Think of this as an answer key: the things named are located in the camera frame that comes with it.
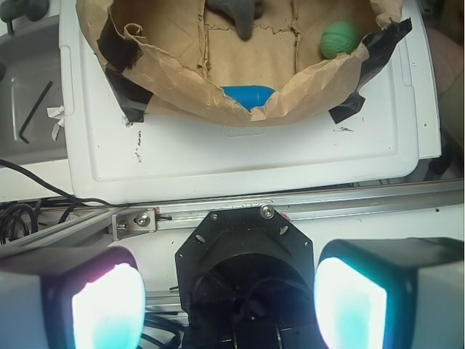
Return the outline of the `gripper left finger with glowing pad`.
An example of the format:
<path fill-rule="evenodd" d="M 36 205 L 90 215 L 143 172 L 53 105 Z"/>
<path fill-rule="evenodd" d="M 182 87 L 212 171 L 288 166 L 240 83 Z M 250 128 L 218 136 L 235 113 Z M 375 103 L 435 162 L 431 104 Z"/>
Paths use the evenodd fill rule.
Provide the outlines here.
<path fill-rule="evenodd" d="M 136 348 L 145 306 L 128 249 L 1 248 L 2 348 Z"/>

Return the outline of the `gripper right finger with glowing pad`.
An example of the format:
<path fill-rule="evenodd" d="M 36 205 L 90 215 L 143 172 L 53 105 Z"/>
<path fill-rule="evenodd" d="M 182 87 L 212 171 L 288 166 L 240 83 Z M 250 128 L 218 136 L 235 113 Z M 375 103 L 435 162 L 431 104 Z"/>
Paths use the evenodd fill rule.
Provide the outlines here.
<path fill-rule="evenodd" d="M 335 239 L 320 253 L 315 311 L 329 348 L 463 348 L 464 243 Z"/>

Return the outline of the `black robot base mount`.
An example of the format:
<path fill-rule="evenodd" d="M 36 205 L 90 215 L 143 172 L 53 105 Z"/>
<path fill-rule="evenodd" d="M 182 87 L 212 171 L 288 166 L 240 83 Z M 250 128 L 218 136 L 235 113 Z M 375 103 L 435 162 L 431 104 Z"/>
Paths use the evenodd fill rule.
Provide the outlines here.
<path fill-rule="evenodd" d="M 321 347 L 312 241 L 272 207 L 209 212 L 175 262 L 182 347 Z"/>

